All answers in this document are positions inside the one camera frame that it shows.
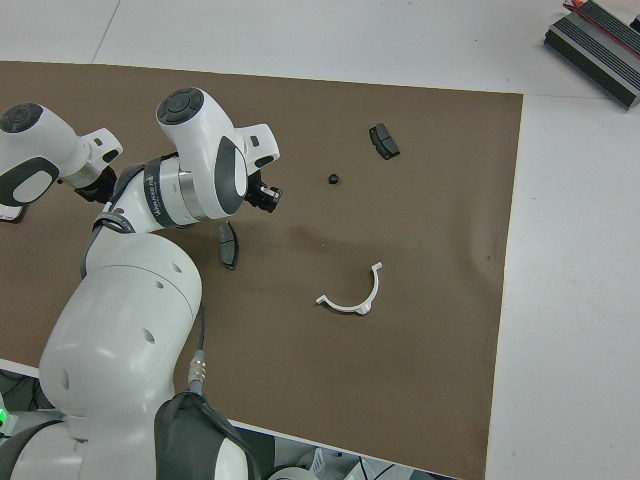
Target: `brown mat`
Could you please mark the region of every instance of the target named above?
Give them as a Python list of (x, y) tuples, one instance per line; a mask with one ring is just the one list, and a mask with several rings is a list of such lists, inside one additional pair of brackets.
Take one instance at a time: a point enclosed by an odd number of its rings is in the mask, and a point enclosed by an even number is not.
[[(154, 112), (177, 88), (207, 90), (238, 126), (268, 123), (282, 157), (263, 177), (284, 196), (273, 215), (246, 204), (232, 219), (238, 269), (219, 263), (219, 222), (165, 234), (202, 275), (209, 400), (250, 424), (483, 477), (520, 95), (9, 62), (0, 78), (0, 110), (32, 101), (79, 134), (109, 128), (118, 172), (174, 150)], [(390, 161), (369, 141), (381, 121), (401, 150)], [(56, 185), (0, 224), (0, 357), (37, 365), (98, 211)], [(378, 261), (368, 315), (316, 306), (323, 293), (361, 302)]]

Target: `screw hole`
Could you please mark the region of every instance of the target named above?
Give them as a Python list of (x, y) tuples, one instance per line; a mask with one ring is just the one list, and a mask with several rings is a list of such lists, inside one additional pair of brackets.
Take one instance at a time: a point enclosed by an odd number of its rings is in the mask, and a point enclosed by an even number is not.
[(144, 335), (144, 339), (149, 342), (151, 345), (153, 345), (154, 343), (156, 343), (156, 339), (153, 336), (153, 334), (147, 330), (146, 328), (142, 329), (142, 334)]
[(64, 368), (62, 369), (61, 381), (62, 381), (62, 388), (64, 388), (65, 390), (69, 390), (69, 374), (67, 373), (67, 370)]

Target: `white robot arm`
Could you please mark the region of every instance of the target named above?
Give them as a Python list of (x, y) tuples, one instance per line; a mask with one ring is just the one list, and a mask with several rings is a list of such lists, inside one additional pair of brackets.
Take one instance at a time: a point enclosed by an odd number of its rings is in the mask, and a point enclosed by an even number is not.
[[(176, 478), (176, 469), (185, 478), (246, 480), (252, 470), (223, 417), (197, 393), (174, 397), (173, 370), (202, 287), (188, 255), (150, 232), (232, 215), (243, 200), (272, 212), (282, 191), (262, 183), (260, 169), (278, 147), (269, 127), (234, 128), (197, 88), (169, 95), (156, 116), (177, 153), (130, 167), (117, 182), (108, 164), (122, 147), (107, 130), (78, 137), (35, 104), (0, 118), (0, 203), (31, 203), (57, 178), (105, 203), (83, 280), (40, 361), (44, 393), (65, 421), (0, 446), (0, 474), (2, 459), (6, 467), (13, 458), (11, 480), (151, 480)], [(196, 431), (217, 440), (189, 444)], [(7, 454), (19, 441), (19, 455)]]

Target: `cable connector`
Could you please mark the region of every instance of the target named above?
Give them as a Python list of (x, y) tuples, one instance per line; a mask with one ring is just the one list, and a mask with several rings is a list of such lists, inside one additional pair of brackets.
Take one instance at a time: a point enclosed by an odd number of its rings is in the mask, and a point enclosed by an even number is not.
[(202, 396), (202, 386), (207, 374), (207, 364), (204, 363), (204, 350), (196, 350), (189, 364), (189, 390)]

